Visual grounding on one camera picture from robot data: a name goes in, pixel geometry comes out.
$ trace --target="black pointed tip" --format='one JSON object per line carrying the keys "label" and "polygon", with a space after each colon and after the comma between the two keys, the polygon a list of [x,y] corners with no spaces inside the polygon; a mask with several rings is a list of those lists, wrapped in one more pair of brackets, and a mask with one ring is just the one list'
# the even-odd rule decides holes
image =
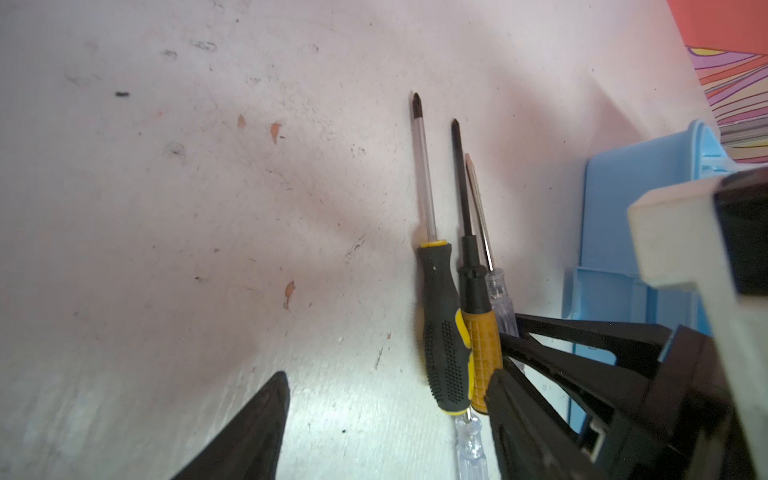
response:
{"label": "black pointed tip", "polygon": [[261,387],[259,393],[262,391],[276,393],[278,400],[285,406],[286,412],[288,411],[290,388],[288,386],[288,376],[284,371],[280,370],[279,372],[275,372],[275,374]]}
{"label": "black pointed tip", "polygon": [[458,127],[458,120],[455,118],[451,122],[451,137],[453,138],[454,152],[458,157],[464,157],[464,151],[462,150],[462,131]]}
{"label": "black pointed tip", "polygon": [[413,94],[413,118],[422,118],[424,117],[424,113],[422,112],[422,99],[419,97],[419,94]]}

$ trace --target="red surface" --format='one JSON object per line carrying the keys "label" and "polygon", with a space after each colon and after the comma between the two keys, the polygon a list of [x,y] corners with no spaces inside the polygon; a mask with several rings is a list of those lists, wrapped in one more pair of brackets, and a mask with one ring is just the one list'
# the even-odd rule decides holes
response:
{"label": "red surface", "polygon": [[768,55],[768,0],[667,0],[689,47]]}

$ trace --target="white plastic part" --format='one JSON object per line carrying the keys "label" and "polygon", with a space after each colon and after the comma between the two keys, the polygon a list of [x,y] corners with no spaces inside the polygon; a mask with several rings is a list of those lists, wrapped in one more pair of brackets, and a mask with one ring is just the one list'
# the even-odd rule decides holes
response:
{"label": "white plastic part", "polygon": [[695,288],[759,478],[768,478],[768,298],[737,293],[713,205],[722,179],[652,190],[628,210],[643,281]]}

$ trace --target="yellow screwdriver handle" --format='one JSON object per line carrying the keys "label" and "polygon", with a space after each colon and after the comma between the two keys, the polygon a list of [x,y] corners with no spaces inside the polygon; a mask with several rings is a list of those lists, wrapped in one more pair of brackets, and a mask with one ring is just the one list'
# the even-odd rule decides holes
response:
{"label": "yellow screwdriver handle", "polygon": [[475,363],[475,386],[472,392],[472,408],[488,413],[485,406],[485,392],[491,382],[491,375],[502,368],[502,344],[498,337],[498,325],[493,310],[477,315],[462,312],[469,337],[472,339],[472,356]]}

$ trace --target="dirt spot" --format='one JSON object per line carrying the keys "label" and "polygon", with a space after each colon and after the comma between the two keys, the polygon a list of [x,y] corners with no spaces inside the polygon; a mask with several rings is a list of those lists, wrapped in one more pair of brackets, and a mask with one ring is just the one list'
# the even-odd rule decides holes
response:
{"label": "dirt spot", "polygon": [[190,40],[190,45],[195,48],[199,48],[202,51],[213,52],[219,49],[212,41]]}
{"label": "dirt spot", "polygon": [[65,75],[67,81],[73,84],[75,87],[87,88],[91,86],[91,79],[88,77],[68,77]]}
{"label": "dirt spot", "polygon": [[268,174],[275,174],[275,175],[277,175],[280,178],[280,186],[284,187],[286,190],[292,190],[292,188],[290,187],[290,183],[288,182],[288,180],[286,180],[286,178],[280,172],[276,172],[276,171],[270,170],[270,169],[266,169],[266,172]]}
{"label": "dirt spot", "polygon": [[306,53],[310,53],[310,54],[315,54],[318,51],[320,51],[320,47],[318,47],[317,45],[315,45],[313,43],[304,44],[304,45],[302,45],[301,49],[302,49],[302,51],[304,51]]}
{"label": "dirt spot", "polygon": [[362,245],[366,242],[366,236],[363,235],[359,239],[357,239],[357,242],[355,243],[355,246],[352,247],[352,249],[346,253],[346,261],[349,262],[349,260],[352,259],[352,254],[355,253]]}
{"label": "dirt spot", "polygon": [[187,149],[184,148],[184,145],[175,141],[172,141],[166,145],[163,149],[163,152],[168,158],[176,158],[181,161],[185,161],[187,159]]}
{"label": "dirt spot", "polygon": [[272,135],[272,141],[275,143],[275,145],[277,145],[277,137],[280,135],[280,127],[282,126],[283,125],[279,121],[276,121],[270,127],[270,134]]}
{"label": "dirt spot", "polygon": [[293,291],[296,289],[296,285],[293,280],[286,286],[286,301],[283,303],[283,308],[288,310],[288,303],[290,302],[290,296],[293,295]]}
{"label": "dirt spot", "polygon": [[379,369],[379,362],[381,362],[382,359],[382,352],[384,351],[384,347],[379,349],[379,356],[376,357],[376,363],[373,365],[374,370]]}

